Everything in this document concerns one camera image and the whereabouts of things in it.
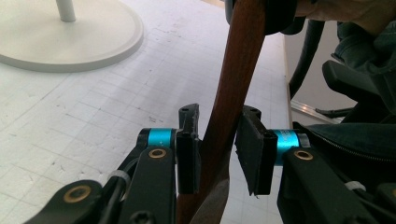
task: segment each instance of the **human hand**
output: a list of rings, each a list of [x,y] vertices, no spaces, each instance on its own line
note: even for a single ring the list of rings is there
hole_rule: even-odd
[[[373,36],[396,18],[396,0],[298,0],[296,16],[316,21],[354,22]]]

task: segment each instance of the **zipper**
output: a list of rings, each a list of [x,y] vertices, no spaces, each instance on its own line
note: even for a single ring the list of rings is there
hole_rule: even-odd
[[[335,144],[334,142],[332,142],[332,141],[330,141],[330,140],[318,135],[317,133],[313,133],[313,132],[311,132],[311,133],[314,136],[316,136],[316,137],[320,138],[321,140],[325,141],[326,143],[332,145],[333,147],[336,147],[336,148],[338,148],[338,149],[340,149],[340,150],[342,150],[342,151],[344,151],[346,153],[349,153],[351,155],[354,155],[354,156],[357,156],[357,157],[361,157],[361,158],[364,158],[366,160],[371,160],[371,161],[396,162],[395,159],[378,158],[378,157],[369,156],[369,155],[366,155],[366,154],[363,154],[363,153],[360,153],[360,152],[357,152],[357,151],[354,151],[354,150],[351,150],[351,149],[348,149],[348,148],[345,148],[345,147],[341,147],[341,146]]]

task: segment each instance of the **gray floor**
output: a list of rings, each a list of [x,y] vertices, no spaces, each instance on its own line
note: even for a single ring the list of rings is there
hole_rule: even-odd
[[[145,40],[127,60],[76,74],[0,64],[0,223],[22,223],[63,185],[105,183],[142,128],[177,127],[183,105],[200,104],[203,137],[214,103],[228,24],[199,0],[124,0]],[[283,35],[268,36],[247,97],[267,128],[289,128]],[[235,153],[221,223],[281,223],[276,168],[270,196],[248,196]]]

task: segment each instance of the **round white base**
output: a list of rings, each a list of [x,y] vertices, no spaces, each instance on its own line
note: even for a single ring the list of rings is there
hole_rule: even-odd
[[[38,72],[82,72],[132,55],[143,23],[117,0],[74,1],[77,20],[61,21],[55,0],[0,0],[0,63]]]

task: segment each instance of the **wooden handle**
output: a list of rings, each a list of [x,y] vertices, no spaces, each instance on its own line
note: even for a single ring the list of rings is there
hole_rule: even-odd
[[[263,0],[237,0],[218,92],[200,154],[200,191],[177,198],[177,224],[220,223],[230,187],[229,163],[237,122],[264,40]]]

